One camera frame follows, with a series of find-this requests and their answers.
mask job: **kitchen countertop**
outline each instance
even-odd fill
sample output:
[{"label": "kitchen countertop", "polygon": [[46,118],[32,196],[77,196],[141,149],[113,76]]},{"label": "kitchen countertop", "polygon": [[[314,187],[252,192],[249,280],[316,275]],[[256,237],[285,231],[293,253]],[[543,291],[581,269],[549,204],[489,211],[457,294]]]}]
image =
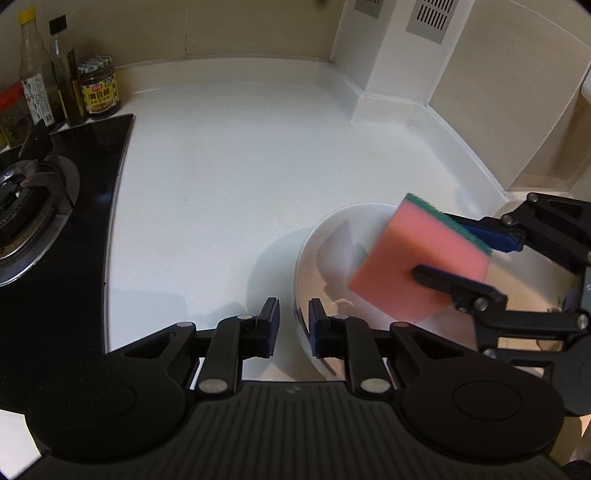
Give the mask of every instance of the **kitchen countertop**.
[{"label": "kitchen countertop", "polygon": [[[322,217],[356,202],[397,204],[407,192],[458,215],[496,211],[467,192],[416,125],[351,123],[323,86],[148,90],[128,95],[121,111],[136,118],[111,238],[110,349],[175,322],[211,328],[257,314],[275,296],[275,356],[246,361],[244,377],[320,380],[297,340],[291,292],[298,251]],[[22,417],[4,414],[0,424],[0,469],[14,475],[34,449]]]}]

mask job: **backsplash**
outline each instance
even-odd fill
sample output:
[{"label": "backsplash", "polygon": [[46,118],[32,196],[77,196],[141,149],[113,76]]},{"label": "backsplash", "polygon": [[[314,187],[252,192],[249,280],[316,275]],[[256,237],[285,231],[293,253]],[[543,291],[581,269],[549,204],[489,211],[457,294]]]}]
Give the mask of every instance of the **backsplash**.
[{"label": "backsplash", "polygon": [[574,0],[476,0],[430,105],[510,188],[560,155],[590,46]]},{"label": "backsplash", "polygon": [[260,54],[325,59],[345,0],[15,0],[0,14],[0,87],[18,80],[18,14],[37,7],[48,22],[66,14],[80,60],[111,53],[116,66],[206,55]]}]

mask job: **blue gripper pad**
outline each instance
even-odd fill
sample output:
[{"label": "blue gripper pad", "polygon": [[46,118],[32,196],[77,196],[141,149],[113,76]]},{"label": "blue gripper pad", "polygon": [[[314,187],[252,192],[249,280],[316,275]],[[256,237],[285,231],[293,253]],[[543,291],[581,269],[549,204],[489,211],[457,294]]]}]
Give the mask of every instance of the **blue gripper pad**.
[{"label": "blue gripper pad", "polygon": [[506,233],[493,232],[485,228],[471,225],[462,225],[466,230],[476,235],[480,240],[486,243],[493,250],[499,252],[521,252],[523,243],[516,241]]}]

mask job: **pink sponge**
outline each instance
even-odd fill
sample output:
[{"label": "pink sponge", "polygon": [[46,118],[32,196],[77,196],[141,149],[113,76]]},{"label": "pink sponge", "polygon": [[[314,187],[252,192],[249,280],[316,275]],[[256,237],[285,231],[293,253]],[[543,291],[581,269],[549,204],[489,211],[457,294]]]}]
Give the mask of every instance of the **pink sponge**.
[{"label": "pink sponge", "polygon": [[414,267],[429,265],[483,281],[490,256],[479,238],[409,193],[347,287],[393,319],[415,323],[452,301],[415,282]]}]

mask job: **spice container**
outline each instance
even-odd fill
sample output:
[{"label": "spice container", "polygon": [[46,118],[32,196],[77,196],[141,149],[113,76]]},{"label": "spice container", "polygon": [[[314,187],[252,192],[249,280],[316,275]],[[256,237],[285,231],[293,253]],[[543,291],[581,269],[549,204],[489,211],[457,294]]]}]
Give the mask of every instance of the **spice container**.
[{"label": "spice container", "polygon": [[80,86],[91,118],[113,115],[121,108],[111,55],[98,55],[78,67]]},{"label": "spice container", "polygon": [[0,128],[10,148],[23,144],[33,128],[21,82],[0,93]]}]

